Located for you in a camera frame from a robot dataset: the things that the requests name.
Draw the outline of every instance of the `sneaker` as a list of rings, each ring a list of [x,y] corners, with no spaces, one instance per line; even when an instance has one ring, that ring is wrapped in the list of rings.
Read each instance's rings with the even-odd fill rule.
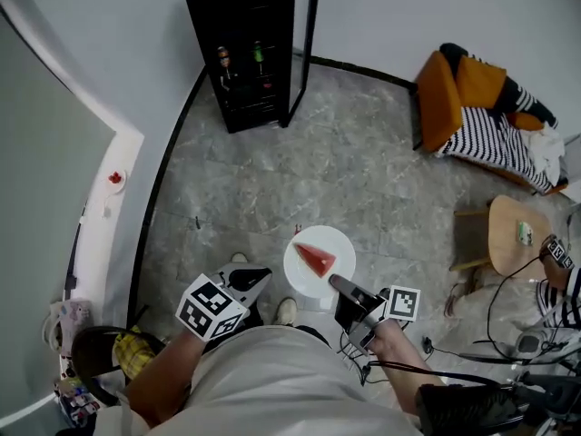
[[[279,305],[276,311],[276,319],[273,324],[292,326],[297,319],[297,303],[292,297],[287,297]]]
[[[235,253],[231,257],[230,261],[233,263],[248,263],[248,259],[246,258],[246,255],[244,255],[242,252]]]

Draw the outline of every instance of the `orange chair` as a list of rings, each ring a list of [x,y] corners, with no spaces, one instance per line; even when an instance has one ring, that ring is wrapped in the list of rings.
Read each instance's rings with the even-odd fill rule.
[[[419,73],[417,83],[422,143],[429,152],[436,152],[462,126],[461,107],[471,105],[461,104],[454,76],[448,61],[440,51],[432,53]],[[475,164],[514,183],[532,188],[520,176],[480,163]],[[545,195],[558,193],[566,186],[567,184],[562,184],[554,187]]]

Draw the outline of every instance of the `marble floor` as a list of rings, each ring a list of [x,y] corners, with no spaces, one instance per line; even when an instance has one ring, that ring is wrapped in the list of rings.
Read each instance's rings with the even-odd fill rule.
[[[160,338],[172,337],[180,328],[173,314],[185,287],[243,252],[273,270],[259,299],[265,321],[292,295],[298,323],[319,329],[338,350],[340,329],[332,312],[294,292],[282,270],[295,225],[327,224],[353,242],[354,282],[373,292],[391,284],[421,289],[419,320],[406,330],[417,346],[423,335],[446,350],[482,339],[484,318],[470,323],[443,316],[450,289],[467,276],[448,267],[486,253],[486,226],[478,219],[455,224],[454,210],[481,208],[505,194],[545,213],[565,238],[571,203],[562,195],[532,196],[458,160],[413,152],[417,130],[418,110],[406,89],[314,65],[290,127],[227,134],[206,79],[157,200],[138,292],[138,307],[150,309],[140,325]],[[578,216],[571,238],[581,262]],[[441,352],[429,363],[488,376],[510,372]],[[372,380],[380,378],[376,372]],[[386,405],[395,404],[387,383],[366,388]]]

